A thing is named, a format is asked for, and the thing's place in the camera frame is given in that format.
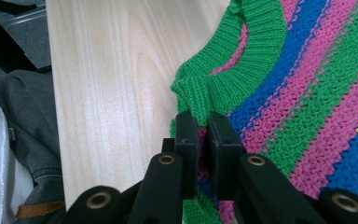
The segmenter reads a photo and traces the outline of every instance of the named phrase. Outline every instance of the pink stripe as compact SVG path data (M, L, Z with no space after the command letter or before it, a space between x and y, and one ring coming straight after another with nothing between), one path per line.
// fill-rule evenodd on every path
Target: pink stripe
M293 16L293 13L295 12L297 0L281 0L283 14L284 14L284 20L286 23L288 23Z
M219 202L219 215L224 224L230 224L234 218L234 202L220 201Z
M243 50L246 47L246 41L248 40L248 27L246 26L246 24L244 24L242 26L242 30L241 30L241 36L239 38L240 44L238 45L237 49L235 50L234 54L231 56L231 58L228 60L228 62L226 62L225 65L215 68L214 70L212 70L211 75L215 75L217 73L221 73L224 72L230 68L232 68L240 59Z
M343 96L331 117L310 142L301 161L290 174L292 184L310 197L317 198L320 188L327 186L327 175L334 173L333 164L341 160L340 153L349 148L348 141L356 136L358 127L358 82Z
M206 128L199 128L199 140L200 140L200 156L199 156L199 173L198 178L203 179L206 176L206 161L205 161L205 137L206 137Z
M280 96L272 100L270 96L268 100L271 101L271 105L263 109L261 118L255 120L255 126L250 130L243 130L246 134L243 144L248 152L257 153L261 150L304 93L355 3L356 0L332 1L332 6L328 9L326 17L321 20L321 28L315 31L315 37L310 41L310 46L304 53L296 73L285 79L288 85L283 89L278 87L276 91L280 91Z

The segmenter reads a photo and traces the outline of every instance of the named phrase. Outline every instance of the brown strap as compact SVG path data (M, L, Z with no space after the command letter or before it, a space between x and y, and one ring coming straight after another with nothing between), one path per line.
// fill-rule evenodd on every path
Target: brown strap
M63 207L65 207L64 201L21 205L19 207L19 211L17 212L16 218L42 217L51 214Z

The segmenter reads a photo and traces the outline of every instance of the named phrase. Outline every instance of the sweater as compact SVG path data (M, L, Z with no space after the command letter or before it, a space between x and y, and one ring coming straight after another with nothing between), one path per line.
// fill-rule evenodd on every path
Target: sweater
M210 111L225 114L245 150L270 158L300 192L358 195L358 0L231 0L171 89L202 146ZM211 193L202 150L198 182L185 223L235 222L233 202Z

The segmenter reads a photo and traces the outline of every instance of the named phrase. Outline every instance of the wood grain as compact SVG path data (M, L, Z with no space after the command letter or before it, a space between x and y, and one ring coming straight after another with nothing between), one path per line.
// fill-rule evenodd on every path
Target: wood grain
M176 69L211 38L228 0L48 0L66 205L143 179L176 115Z

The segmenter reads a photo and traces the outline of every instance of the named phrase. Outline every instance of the gray fabric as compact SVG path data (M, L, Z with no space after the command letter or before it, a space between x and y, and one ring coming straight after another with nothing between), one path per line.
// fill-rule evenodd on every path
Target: gray fabric
M32 173L36 187L25 204L63 201L62 168L51 74L15 71L0 77L0 106L17 140L17 159ZM65 209L17 223L60 223Z

